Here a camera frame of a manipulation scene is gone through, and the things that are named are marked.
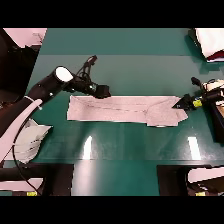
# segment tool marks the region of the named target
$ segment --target teal tabletop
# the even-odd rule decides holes
[[[191,77],[205,82],[224,75],[221,63],[203,60],[187,29],[49,28],[27,91],[56,66],[76,72],[95,54],[92,80],[109,85],[113,96],[182,97],[198,90]],[[74,163],[72,195],[158,195],[157,164],[224,160],[224,148],[214,142],[206,109],[189,112],[178,127],[67,121],[70,95],[61,92],[33,119],[53,126],[34,162]],[[194,161],[189,137],[197,139],[200,161]],[[83,157],[87,142],[90,160]]]

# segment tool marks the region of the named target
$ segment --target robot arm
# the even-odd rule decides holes
[[[63,66],[55,68],[50,75],[34,85],[27,96],[9,108],[0,118],[0,162],[12,148],[23,123],[60,91],[79,91],[100,99],[111,96],[108,86],[98,85],[90,79],[90,69],[96,59],[96,56],[90,57],[77,74]]]

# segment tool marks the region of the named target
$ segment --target black cable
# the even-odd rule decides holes
[[[18,131],[18,133],[17,133],[17,136],[15,137],[15,140],[14,140],[14,144],[15,144],[15,142],[16,142],[16,139],[17,139],[17,137],[18,137],[18,135],[19,135],[19,133],[20,133],[20,131],[22,130],[22,128],[24,127],[24,125],[26,124],[26,122],[27,122],[27,120],[28,119],[26,119],[25,121],[24,121],[24,123],[21,125],[21,127],[20,127],[20,129],[19,129],[19,131]],[[15,165],[16,165],[16,167],[17,167],[17,169],[18,169],[18,171],[19,171],[19,174],[20,174],[20,176],[27,182],[27,184],[29,184],[40,196],[42,196],[42,194],[27,180],[27,178],[26,177],[24,177],[24,175],[23,175],[23,173],[22,173],[22,170],[21,170],[21,168],[19,167],[19,164],[17,163],[17,160],[16,160],[16,156],[15,156],[15,145],[13,145],[12,146],[12,156],[13,156],[13,160],[14,160],[14,163],[15,163]]]

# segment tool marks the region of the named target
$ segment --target pink towel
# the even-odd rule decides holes
[[[146,123],[148,126],[177,126],[187,119],[184,110],[172,106],[175,96],[71,96],[67,120]]]

